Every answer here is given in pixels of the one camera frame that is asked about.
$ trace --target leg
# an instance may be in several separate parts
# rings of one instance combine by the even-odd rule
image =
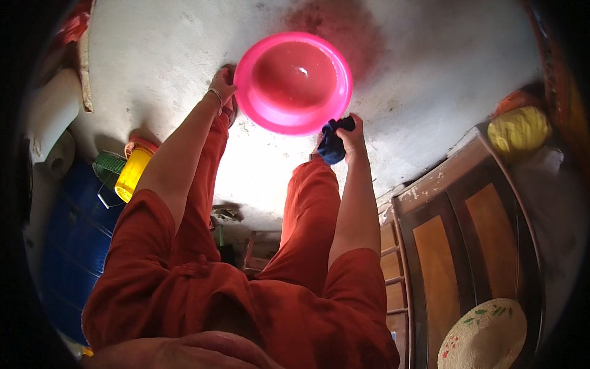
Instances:
[[[321,296],[340,207],[336,174],[322,158],[293,171],[278,253],[258,275],[307,287]]]
[[[215,241],[209,231],[215,178],[228,139],[226,114],[214,119],[205,141],[195,178],[186,199],[184,217],[172,248],[169,267],[184,264],[203,254],[210,262],[220,261]]]

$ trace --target hand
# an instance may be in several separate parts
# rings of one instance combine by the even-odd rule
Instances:
[[[344,143],[344,150],[346,151],[344,159],[347,163],[352,158],[366,158],[367,156],[365,135],[363,135],[363,120],[353,113],[350,116],[355,120],[355,128],[353,130],[342,128],[336,130],[336,136],[340,137]]]
[[[229,84],[228,81],[231,80],[230,70],[226,67],[220,69],[213,77],[213,81],[209,85],[209,88],[213,88],[219,92],[221,95],[221,106],[225,106],[230,100],[234,93],[238,90],[238,88],[233,85]]]

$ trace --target green plastic mesh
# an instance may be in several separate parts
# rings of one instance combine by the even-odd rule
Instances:
[[[104,186],[114,191],[114,185],[125,163],[127,163],[125,157],[114,152],[101,151],[92,163],[92,169]]]

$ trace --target concrete floor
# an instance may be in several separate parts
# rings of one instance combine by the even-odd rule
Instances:
[[[122,152],[139,126],[164,140],[219,66],[287,30],[325,38],[349,62],[349,111],[366,122],[377,197],[420,177],[502,98],[541,77],[516,0],[101,0],[90,31],[95,114],[72,125],[78,151]],[[238,115],[215,189],[217,203],[241,205],[245,218],[227,240],[280,229],[291,171],[314,144]],[[346,165],[334,170],[342,190]]]

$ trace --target bracelet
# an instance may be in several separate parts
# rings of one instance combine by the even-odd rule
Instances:
[[[214,89],[213,87],[210,87],[207,90],[207,93],[209,92],[213,92],[217,98],[219,99],[219,110],[217,111],[217,116],[221,116],[221,112],[222,112],[222,108],[223,108],[223,99],[221,98],[221,94],[219,93],[218,90]]]

